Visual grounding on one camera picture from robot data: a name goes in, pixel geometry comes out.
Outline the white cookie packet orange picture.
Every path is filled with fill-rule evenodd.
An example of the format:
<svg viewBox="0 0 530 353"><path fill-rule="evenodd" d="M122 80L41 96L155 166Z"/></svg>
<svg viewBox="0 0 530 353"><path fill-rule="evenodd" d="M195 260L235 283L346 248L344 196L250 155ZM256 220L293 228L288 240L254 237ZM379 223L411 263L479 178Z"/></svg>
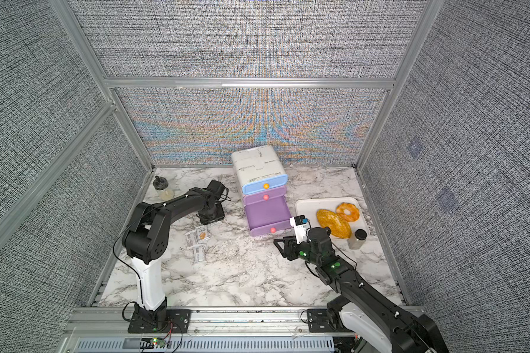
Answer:
<svg viewBox="0 0 530 353"><path fill-rule="evenodd" d="M199 244L206 242L209 239L209 231L206 225L198 226L196 229L197 242Z"/></svg>

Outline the purple drawer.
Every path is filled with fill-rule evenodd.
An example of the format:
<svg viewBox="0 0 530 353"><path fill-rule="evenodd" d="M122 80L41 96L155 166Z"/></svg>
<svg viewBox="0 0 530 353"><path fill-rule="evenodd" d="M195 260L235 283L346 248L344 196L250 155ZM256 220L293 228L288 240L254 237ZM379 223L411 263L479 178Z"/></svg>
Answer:
<svg viewBox="0 0 530 353"><path fill-rule="evenodd" d="M242 198L242 201L245 206L248 206L250 204L256 204L260 202L266 202L271 199L275 199L278 197L284 197L286 195L286 186L280 186L277 188L270 188L264 191L260 191L255 194L249 194L244 195Z"/></svg>
<svg viewBox="0 0 530 353"><path fill-rule="evenodd" d="M271 234L270 228L276 232L291 229L289 211L286 197L278 197L266 202L250 204L244 207L252 237Z"/></svg>

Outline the white blue drawer cabinet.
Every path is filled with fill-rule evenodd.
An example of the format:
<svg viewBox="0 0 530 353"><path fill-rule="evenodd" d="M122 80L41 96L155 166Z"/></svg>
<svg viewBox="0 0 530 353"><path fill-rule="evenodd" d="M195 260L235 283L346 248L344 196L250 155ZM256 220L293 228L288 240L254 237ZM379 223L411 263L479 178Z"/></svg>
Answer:
<svg viewBox="0 0 530 353"><path fill-rule="evenodd" d="M264 191L266 183L269 188L277 188L288 182L283 164L271 145L235 151L231 159L244 195Z"/></svg>

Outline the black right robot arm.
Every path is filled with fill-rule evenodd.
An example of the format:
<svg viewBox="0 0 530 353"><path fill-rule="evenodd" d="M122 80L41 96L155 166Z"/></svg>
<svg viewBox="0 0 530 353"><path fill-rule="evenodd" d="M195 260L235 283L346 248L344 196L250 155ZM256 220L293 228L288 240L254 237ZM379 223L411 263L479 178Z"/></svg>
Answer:
<svg viewBox="0 0 530 353"><path fill-rule="evenodd" d="M390 301L336 253L330 229L308 229L307 240L301 243L293 235L275 239L273 244L285 259L314 265L320 281L339 294L327 305L332 327L358 334L379 352L448 351L431 318L416 316Z"/></svg>

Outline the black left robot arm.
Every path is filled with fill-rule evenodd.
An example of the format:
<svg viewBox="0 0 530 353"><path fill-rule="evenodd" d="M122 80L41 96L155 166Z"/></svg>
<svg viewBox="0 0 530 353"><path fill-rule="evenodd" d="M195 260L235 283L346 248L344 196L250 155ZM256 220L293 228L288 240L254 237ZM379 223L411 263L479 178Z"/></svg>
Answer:
<svg viewBox="0 0 530 353"><path fill-rule="evenodd" d="M173 223L192 213L202 225L221 221L225 217L222 203L229 199L229 189L213 179L207 187L191 188L169 201L137 204L123 232L122 246L137 279L139 310L151 314L166 307L160 259L169 245Z"/></svg>

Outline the white cookie packet barcode up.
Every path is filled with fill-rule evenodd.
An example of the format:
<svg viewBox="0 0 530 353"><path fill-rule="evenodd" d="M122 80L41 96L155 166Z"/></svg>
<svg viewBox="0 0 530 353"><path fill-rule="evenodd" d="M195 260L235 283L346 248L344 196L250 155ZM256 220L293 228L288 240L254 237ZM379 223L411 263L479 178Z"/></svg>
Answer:
<svg viewBox="0 0 530 353"><path fill-rule="evenodd" d="M188 232L185 234L185 247L190 249L198 245L198 236L195 231Z"/></svg>

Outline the yellow bread loaf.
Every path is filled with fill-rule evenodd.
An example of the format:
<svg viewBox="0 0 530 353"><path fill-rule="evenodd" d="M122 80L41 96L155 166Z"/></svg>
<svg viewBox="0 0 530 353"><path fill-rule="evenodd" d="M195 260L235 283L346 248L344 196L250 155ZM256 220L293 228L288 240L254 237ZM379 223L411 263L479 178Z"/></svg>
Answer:
<svg viewBox="0 0 530 353"><path fill-rule="evenodd" d="M316 218L322 228L329 228L331 235L337 238L348 239L352 235L349 223L337 213L320 209L316 213Z"/></svg>

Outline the white rectangular tray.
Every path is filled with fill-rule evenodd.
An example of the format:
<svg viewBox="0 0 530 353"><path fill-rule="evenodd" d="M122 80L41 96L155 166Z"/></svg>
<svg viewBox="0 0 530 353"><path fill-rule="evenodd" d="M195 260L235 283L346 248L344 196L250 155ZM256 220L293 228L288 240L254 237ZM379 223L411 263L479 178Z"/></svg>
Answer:
<svg viewBox="0 0 530 353"><path fill-rule="evenodd" d="M305 216L312 227L329 227L335 238L363 241L370 234L359 202L352 197L300 199L295 211L298 216Z"/></svg>

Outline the orange glazed donut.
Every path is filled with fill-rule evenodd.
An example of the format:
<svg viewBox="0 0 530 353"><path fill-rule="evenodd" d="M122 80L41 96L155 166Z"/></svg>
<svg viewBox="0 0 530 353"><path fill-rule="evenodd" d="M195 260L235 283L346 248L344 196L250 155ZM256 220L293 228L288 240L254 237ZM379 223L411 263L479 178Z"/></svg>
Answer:
<svg viewBox="0 0 530 353"><path fill-rule="evenodd" d="M361 212L353 203L343 202L336 208L336 213L340 215L346 222L357 222L361 218Z"/></svg>

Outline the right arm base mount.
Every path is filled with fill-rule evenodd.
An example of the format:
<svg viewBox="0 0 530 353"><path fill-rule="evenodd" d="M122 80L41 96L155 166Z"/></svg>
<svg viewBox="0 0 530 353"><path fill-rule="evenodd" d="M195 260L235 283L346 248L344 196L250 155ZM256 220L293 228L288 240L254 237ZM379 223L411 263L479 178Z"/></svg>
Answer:
<svg viewBox="0 0 530 353"><path fill-rule="evenodd" d="M350 330L343 326L343 323L337 318L335 312L326 307L307 309L305 321L309 327L309 332L312 333L350 332Z"/></svg>

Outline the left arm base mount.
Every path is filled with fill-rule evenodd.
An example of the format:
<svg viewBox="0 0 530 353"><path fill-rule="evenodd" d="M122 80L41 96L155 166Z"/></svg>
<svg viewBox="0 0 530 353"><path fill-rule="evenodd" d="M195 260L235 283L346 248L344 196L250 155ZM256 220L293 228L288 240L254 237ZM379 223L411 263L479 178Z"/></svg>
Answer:
<svg viewBox="0 0 530 353"><path fill-rule="evenodd" d="M133 314L128 319L129 334L155 334L169 332L187 333L192 311L188 309L168 309L164 301L157 309L147 310L133 303Z"/></svg>

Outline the aluminium front rail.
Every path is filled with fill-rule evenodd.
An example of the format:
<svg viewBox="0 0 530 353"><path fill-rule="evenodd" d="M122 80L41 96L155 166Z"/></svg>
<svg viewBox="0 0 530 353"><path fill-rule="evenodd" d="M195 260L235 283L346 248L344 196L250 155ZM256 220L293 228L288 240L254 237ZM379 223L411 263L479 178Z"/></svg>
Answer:
<svg viewBox="0 0 530 353"><path fill-rule="evenodd" d="M129 334L129 309L76 309L56 352L379 352L350 331L312 333L306 310L325 307L172 307L192 311L187 333Z"/></svg>

